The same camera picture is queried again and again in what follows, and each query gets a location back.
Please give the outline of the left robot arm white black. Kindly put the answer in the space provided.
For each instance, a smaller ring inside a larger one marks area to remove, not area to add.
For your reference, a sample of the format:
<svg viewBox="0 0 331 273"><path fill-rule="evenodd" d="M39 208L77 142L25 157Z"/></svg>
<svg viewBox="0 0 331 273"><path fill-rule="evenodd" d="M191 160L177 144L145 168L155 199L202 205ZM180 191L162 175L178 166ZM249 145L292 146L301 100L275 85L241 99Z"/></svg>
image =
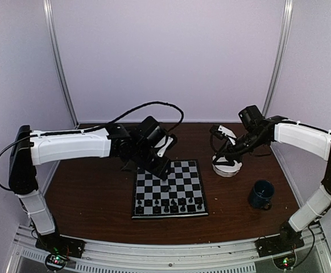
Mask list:
<svg viewBox="0 0 331 273"><path fill-rule="evenodd" d="M112 121L94 127L61 131L19 128L14 142L0 152L0 188L16 195L37 232L38 240L54 253L65 248L54 216L39 189L36 166L79 158L118 158L165 180L171 161L165 152L177 142L152 116L137 126L119 123L125 116L155 101L136 106Z"/></svg>

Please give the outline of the black grey chessboard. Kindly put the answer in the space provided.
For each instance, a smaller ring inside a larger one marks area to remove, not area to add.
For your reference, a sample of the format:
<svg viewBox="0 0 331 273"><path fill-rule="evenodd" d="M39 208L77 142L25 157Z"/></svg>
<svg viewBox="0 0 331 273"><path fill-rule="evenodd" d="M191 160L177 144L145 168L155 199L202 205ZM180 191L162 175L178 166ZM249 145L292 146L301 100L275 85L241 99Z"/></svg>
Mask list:
<svg viewBox="0 0 331 273"><path fill-rule="evenodd" d="M164 191L165 186L171 186L169 192ZM193 197L193 203L189 204L188 199ZM182 205L179 204L179 199L185 198L186 211L181 212ZM197 210L197 199L202 198L204 204L204 212ZM154 200L158 199L161 211L159 214L153 214L152 208L155 206ZM164 206L161 200L168 200L169 212L164 213ZM174 199L178 205L178 212L171 213L170 200ZM145 206L145 200L152 200L152 206ZM141 205L144 207L143 214L136 214L136 207ZM167 180L161 180L149 172L138 168L135 175L133 187L133 204L131 218L133 219L156 219L156 218L172 218L172 217L198 217L208 216L209 210L206 200L206 194L199 170L198 160L177 160L171 163L171 170Z"/></svg>

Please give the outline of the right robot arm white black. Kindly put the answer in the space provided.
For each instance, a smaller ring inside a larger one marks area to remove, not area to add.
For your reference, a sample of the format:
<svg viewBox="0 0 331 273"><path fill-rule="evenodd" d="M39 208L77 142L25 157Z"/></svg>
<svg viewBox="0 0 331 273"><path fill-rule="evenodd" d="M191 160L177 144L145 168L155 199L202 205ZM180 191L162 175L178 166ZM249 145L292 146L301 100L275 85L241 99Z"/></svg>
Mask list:
<svg viewBox="0 0 331 273"><path fill-rule="evenodd" d="M312 169L323 169L315 177L320 178L317 189L286 222L280 226L280 234L275 238L275 246L287 251L297 241L300 233L311 223L321 219L331 208L331 130L323 130L300 121L275 115L265 117L255 105L238 113L246 132L241 136L223 125L210 129L210 138L218 138L224 143L213 148L213 171L222 177L236 175L242 167L242 158L262 145L277 143L296 151L294 163L297 167L307 167L311 159Z"/></svg>

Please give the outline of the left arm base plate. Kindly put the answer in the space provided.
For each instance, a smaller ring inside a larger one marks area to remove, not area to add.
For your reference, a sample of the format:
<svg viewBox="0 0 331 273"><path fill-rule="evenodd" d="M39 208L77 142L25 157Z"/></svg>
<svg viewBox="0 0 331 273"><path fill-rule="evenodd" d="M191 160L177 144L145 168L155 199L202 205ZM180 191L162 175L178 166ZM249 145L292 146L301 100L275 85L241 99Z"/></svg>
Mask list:
<svg viewBox="0 0 331 273"><path fill-rule="evenodd" d="M63 237L57 234L38 236L35 247L65 258L81 258L85 242L81 239Z"/></svg>

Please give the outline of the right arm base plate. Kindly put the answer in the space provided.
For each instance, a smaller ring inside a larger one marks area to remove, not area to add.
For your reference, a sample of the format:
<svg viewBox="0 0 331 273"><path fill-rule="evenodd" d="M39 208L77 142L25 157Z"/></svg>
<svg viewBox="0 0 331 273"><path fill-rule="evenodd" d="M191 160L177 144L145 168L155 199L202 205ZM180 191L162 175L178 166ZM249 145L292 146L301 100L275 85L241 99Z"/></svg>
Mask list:
<svg viewBox="0 0 331 273"><path fill-rule="evenodd" d="M274 235L271 237L263 236L255 241L255 246L259 257L261 258L301 248L304 246L304 241L300 238L292 242L286 242L281 239L280 235Z"/></svg>

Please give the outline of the black bishop back row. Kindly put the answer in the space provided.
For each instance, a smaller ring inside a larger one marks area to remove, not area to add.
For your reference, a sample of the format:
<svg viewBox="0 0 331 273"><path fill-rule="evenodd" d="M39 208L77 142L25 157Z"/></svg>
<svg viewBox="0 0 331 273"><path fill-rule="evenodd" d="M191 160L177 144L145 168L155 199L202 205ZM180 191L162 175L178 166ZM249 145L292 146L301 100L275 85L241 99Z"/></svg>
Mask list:
<svg viewBox="0 0 331 273"><path fill-rule="evenodd" d="M181 211L181 212L185 212L185 211L186 211L185 204L183 204L183 205L181 206L180 211Z"/></svg>

